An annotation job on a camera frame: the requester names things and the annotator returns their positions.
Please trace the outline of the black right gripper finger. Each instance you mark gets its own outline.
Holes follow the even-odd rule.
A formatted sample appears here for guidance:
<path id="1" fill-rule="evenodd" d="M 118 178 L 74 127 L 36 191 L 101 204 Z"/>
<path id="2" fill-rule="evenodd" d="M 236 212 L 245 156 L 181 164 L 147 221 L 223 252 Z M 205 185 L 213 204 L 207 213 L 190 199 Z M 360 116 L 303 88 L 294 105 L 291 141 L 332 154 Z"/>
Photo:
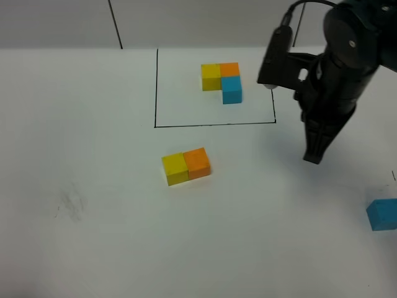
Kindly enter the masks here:
<path id="1" fill-rule="evenodd" d="M 306 151 L 303 159 L 310 163 L 319 163 L 317 152 L 318 124 L 315 121 L 305 122 Z"/>
<path id="2" fill-rule="evenodd" d="M 337 137 L 339 132 L 344 127 L 344 124 L 321 124 L 316 134 L 316 148 L 314 151 L 315 164 L 320 164 L 323 156 L 332 143 Z"/>

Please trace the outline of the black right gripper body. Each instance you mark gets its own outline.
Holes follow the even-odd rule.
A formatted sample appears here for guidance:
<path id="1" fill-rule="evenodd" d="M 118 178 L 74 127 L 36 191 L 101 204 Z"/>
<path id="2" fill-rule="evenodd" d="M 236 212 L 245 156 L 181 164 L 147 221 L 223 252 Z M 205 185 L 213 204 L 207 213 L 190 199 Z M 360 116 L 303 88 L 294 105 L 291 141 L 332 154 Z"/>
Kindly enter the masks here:
<path id="1" fill-rule="evenodd" d="M 355 111 L 357 101 L 377 71 L 375 58 L 358 54 L 324 52 L 320 55 L 294 53 L 305 62 L 308 75 L 295 91 L 301 120 L 307 130 L 321 126 L 343 127 Z"/>

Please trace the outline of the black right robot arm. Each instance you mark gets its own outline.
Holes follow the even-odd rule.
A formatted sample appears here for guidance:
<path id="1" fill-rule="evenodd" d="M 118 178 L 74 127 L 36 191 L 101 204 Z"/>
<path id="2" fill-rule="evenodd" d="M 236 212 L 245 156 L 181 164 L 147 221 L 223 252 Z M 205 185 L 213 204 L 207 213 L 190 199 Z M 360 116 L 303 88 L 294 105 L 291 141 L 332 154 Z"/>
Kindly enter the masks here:
<path id="1" fill-rule="evenodd" d="M 326 48 L 295 93 L 305 124 L 304 160 L 320 164 L 384 66 L 396 71 L 396 1 L 342 1 L 323 22 Z"/>

